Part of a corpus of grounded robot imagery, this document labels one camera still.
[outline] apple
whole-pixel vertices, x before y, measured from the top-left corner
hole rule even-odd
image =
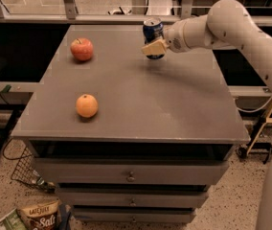
[[[98,102],[94,96],[83,94],[77,99],[76,109],[81,117],[91,118],[98,111]]]
[[[76,59],[86,61],[93,56],[94,47],[89,39],[81,37],[71,43],[70,50]]]

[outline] terrazzo floor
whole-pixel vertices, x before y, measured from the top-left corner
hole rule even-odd
[[[272,143],[272,126],[267,126],[259,141]],[[8,157],[18,157],[24,149],[22,141],[12,140],[5,153]],[[250,153],[246,160],[240,160],[233,153],[230,168],[209,191],[209,198],[196,211],[197,216],[189,224],[158,223],[83,223],[70,219],[73,230],[253,230],[255,229],[261,198],[262,182],[269,163],[263,164],[264,153]],[[37,189],[30,189],[11,180],[17,164],[0,156],[0,218],[14,208],[56,199],[56,195]]]

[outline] can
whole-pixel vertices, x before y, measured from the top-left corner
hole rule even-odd
[[[143,33],[145,37],[145,44],[148,44],[156,39],[164,38],[164,25],[160,18],[150,18],[144,22]],[[147,56],[150,59],[162,58],[163,55]]]

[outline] white cable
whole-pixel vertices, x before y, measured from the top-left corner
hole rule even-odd
[[[265,104],[263,104],[261,107],[255,109],[255,110],[244,110],[244,109],[241,109],[241,108],[239,108],[239,107],[238,107],[238,110],[239,110],[239,111],[242,111],[242,112],[247,112],[247,113],[257,112],[257,111],[262,110],[265,106],[267,106],[268,103],[270,103],[271,100],[272,100],[272,96],[268,99],[268,101],[267,101]]]

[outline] tabletop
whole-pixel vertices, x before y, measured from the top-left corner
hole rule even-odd
[[[76,61],[70,44],[90,39],[94,56]],[[247,143],[249,136],[211,50],[144,56],[142,26],[72,25],[12,132],[78,141]],[[98,113],[81,118],[91,94]]]

